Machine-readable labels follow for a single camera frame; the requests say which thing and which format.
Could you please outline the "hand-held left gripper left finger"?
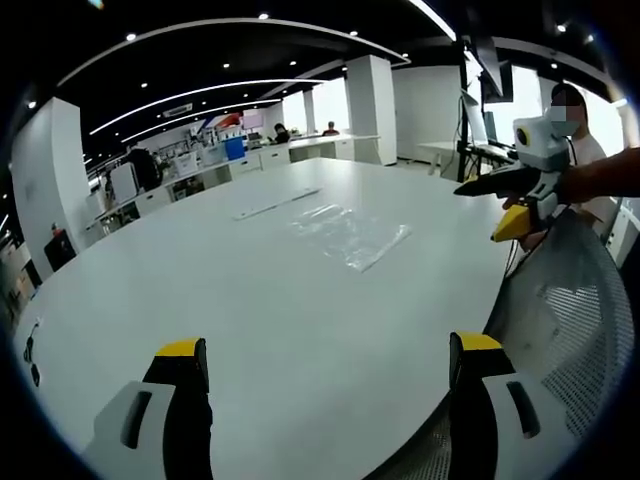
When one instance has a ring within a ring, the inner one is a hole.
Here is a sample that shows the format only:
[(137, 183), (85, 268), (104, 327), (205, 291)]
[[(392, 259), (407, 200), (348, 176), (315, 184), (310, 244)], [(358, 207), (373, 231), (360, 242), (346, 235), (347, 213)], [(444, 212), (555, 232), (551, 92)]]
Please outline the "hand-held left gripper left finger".
[(212, 425), (206, 341), (184, 339), (105, 405), (82, 458), (101, 479), (211, 479)]

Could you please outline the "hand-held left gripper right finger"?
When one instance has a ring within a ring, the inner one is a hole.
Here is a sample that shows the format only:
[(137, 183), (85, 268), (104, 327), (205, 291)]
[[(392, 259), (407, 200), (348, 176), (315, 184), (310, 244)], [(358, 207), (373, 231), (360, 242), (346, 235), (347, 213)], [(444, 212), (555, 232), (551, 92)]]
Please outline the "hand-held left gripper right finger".
[(502, 345), (450, 334), (451, 479), (551, 479), (569, 456), (566, 408)]

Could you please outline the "person's right hand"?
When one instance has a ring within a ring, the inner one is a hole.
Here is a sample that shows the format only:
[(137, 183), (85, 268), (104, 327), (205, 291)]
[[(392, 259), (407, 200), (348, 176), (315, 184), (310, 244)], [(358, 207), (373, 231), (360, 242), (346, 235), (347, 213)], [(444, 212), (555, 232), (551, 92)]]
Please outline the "person's right hand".
[(559, 204), (578, 204), (596, 197), (595, 164), (574, 166), (565, 171), (555, 186)]

